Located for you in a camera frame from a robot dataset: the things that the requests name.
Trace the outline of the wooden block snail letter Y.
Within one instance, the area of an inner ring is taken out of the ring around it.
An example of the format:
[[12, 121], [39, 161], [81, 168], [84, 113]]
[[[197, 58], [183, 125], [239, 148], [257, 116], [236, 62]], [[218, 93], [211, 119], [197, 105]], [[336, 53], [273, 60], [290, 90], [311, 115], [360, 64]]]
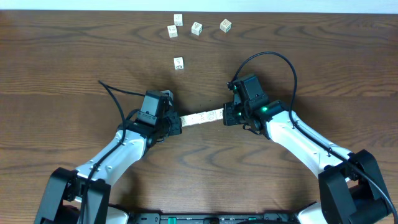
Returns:
[[208, 111], [206, 115], [207, 115], [207, 120], [210, 122], [217, 120], [216, 110]]

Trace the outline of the wooden block far back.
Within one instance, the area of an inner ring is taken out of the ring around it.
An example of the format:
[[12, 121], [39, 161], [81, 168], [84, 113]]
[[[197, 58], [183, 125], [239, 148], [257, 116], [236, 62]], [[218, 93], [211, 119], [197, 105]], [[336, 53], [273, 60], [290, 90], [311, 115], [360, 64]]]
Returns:
[[183, 15], [182, 14], [174, 14], [174, 24], [176, 26], [183, 26]]

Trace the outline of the wooden block number 6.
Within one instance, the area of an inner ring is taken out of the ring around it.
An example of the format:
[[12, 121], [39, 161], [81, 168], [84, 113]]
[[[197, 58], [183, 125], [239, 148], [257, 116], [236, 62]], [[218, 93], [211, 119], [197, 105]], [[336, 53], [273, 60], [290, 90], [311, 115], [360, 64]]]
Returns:
[[229, 30], [232, 28], [232, 23], [227, 20], [224, 19], [221, 23], [220, 23], [220, 29], [224, 32], [224, 33], [228, 33]]

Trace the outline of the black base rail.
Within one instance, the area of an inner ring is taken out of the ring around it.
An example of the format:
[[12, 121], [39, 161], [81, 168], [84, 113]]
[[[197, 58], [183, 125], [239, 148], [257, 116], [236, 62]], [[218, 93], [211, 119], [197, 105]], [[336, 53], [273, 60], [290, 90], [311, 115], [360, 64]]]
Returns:
[[161, 214], [133, 213], [130, 224], [235, 224], [235, 223], [300, 223], [291, 213], [271, 212], [263, 214]]

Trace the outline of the wooden block red M side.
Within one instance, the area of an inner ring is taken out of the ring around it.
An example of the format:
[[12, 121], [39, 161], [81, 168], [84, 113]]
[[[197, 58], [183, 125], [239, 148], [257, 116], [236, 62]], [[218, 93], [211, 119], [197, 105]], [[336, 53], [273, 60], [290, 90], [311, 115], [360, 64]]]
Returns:
[[167, 30], [168, 30], [170, 38], [174, 38], [174, 37], [178, 36], [178, 30], [177, 30], [177, 26], [176, 25], [168, 26]]

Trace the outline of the wooden block soccer ball yellow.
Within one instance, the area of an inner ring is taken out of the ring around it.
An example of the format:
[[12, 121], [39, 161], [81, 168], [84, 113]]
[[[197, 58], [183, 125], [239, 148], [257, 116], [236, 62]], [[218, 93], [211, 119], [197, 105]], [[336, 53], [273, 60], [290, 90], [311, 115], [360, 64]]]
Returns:
[[174, 58], [174, 67], [176, 70], [184, 69], [184, 62], [182, 57], [175, 57]]

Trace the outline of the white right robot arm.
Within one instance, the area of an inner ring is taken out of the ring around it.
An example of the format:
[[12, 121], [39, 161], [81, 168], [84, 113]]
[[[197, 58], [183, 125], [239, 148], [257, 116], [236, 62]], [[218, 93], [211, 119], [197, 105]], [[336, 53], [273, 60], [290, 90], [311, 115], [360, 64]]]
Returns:
[[375, 157], [327, 140], [283, 102], [225, 103], [223, 122], [280, 144], [317, 177], [320, 201], [299, 211], [298, 223], [376, 223], [388, 215], [397, 217]]

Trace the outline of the wooden block blue side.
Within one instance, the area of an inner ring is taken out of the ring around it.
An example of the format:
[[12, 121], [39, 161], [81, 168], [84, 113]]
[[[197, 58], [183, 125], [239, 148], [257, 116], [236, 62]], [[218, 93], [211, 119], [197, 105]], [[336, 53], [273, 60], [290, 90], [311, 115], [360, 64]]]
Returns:
[[201, 116], [199, 114], [191, 114], [188, 118], [190, 125], [200, 124]]
[[200, 124], [206, 123], [208, 121], [207, 112], [198, 113], [198, 122]]

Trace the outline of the wooden block number 3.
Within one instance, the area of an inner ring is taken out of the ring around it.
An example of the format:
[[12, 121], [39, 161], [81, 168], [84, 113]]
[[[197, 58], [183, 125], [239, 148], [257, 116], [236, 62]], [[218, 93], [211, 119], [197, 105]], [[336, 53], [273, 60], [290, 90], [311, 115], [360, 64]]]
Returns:
[[200, 35], [203, 30], [203, 25], [198, 22], [194, 22], [192, 25], [192, 34]]

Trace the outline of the wooden block letter A green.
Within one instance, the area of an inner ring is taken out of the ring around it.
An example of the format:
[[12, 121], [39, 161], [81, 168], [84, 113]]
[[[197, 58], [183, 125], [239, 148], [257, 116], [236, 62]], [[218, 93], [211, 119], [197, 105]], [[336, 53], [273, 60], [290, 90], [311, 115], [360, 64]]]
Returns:
[[216, 113], [216, 119], [217, 120], [223, 119], [223, 108], [215, 110], [215, 113]]

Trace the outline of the wooden block green side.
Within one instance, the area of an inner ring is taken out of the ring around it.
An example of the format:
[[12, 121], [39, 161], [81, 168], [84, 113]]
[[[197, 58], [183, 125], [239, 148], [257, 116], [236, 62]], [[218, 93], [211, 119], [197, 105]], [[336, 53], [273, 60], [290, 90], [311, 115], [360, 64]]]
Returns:
[[180, 117], [182, 127], [190, 126], [192, 123], [192, 119], [189, 115]]

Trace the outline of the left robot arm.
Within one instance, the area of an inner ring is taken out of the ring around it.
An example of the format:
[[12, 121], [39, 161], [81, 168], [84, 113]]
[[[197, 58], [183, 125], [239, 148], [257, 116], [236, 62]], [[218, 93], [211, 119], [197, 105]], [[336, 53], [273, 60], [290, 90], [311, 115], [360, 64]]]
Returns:
[[88, 162], [49, 178], [35, 223], [131, 223], [131, 214], [109, 203], [112, 186], [149, 148], [182, 132], [169, 90], [146, 92], [142, 107], [131, 111], [113, 140]]

